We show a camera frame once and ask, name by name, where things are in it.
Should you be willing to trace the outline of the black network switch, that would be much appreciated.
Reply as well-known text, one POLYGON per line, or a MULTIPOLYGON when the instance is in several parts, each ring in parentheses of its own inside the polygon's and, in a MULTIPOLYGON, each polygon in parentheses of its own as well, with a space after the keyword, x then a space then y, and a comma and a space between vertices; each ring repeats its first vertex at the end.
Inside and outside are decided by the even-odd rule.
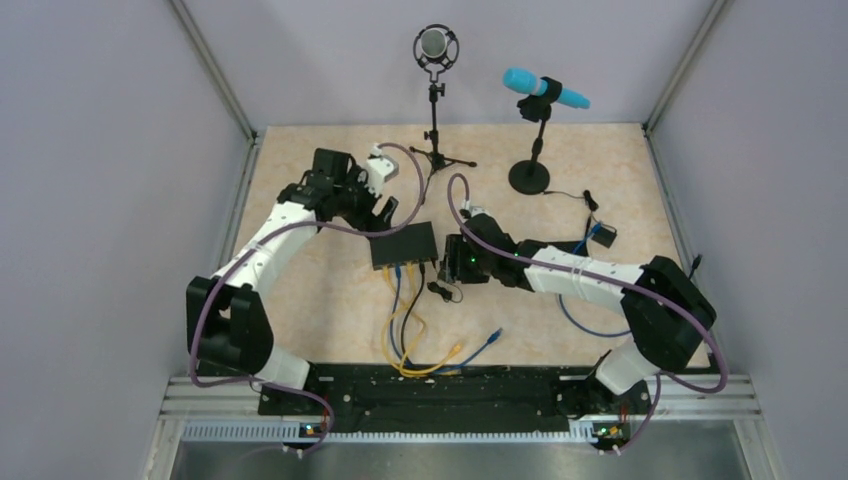
POLYGON ((574 254, 578 256, 588 257, 588 248, 584 241, 554 241, 543 242, 539 240, 527 239, 520 242, 517 246, 516 253, 520 256, 531 258, 539 250, 547 247, 554 247, 562 252, 574 254))
POLYGON ((374 270, 435 263, 438 259, 435 232, 430 221, 408 224, 391 235, 371 238, 369 246, 374 270))

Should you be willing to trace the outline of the blue microphone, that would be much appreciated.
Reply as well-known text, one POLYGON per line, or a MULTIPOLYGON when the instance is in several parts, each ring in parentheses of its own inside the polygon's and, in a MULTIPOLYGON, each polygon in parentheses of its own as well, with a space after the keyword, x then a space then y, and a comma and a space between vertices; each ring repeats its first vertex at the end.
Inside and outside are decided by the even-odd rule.
POLYGON ((524 195, 537 195, 545 191, 550 184, 550 173, 540 163, 544 148, 544 134, 550 120, 554 104, 573 109, 587 110, 591 101, 581 93, 565 88, 563 84, 547 76, 538 76, 529 70, 511 67, 502 75, 502 84, 509 90, 523 94, 524 98, 516 104, 521 117, 532 123, 538 123, 538 133, 531 146, 529 159, 516 162, 508 173, 510 186, 524 195))

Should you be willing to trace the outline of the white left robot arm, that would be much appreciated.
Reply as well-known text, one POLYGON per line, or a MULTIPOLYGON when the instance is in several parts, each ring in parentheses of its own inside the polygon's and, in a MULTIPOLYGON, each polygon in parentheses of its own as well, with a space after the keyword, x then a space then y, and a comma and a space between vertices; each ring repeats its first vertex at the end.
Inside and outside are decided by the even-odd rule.
POLYGON ((263 299, 297 251, 323 225, 341 218, 354 231, 388 229, 397 206, 373 209, 397 163, 373 148, 362 164, 345 152, 318 148, 301 179, 278 195, 265 222, 244 247, 209 278, 186 290, 190 367, 204 361, 256 381, 282 385, 283 401, 297 413, 319 404, 320 386, 310 364, 276 345, 263 299))

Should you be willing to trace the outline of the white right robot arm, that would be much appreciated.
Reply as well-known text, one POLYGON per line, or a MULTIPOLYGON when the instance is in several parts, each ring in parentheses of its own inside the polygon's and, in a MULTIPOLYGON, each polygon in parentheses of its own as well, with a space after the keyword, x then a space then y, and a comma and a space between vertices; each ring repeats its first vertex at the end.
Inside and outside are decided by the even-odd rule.
POLYGON ((460 234, 448 261, 471 270, 466 276, 449 274, 449 282, 495 279, 506 288, 575 297, 625 319, 628 340, 603 355, 589 376, 586 397, 594 409, 614 411, 648 376, 675 376, 701 346, 709 348, 719 369, 711 392, 724 389, 728 370, 710 333, 716 311, 675 261, 656 256, 646 264, 621 264, 549 242, 515 242, 486 210, 469 203, 449 208, 460 234))

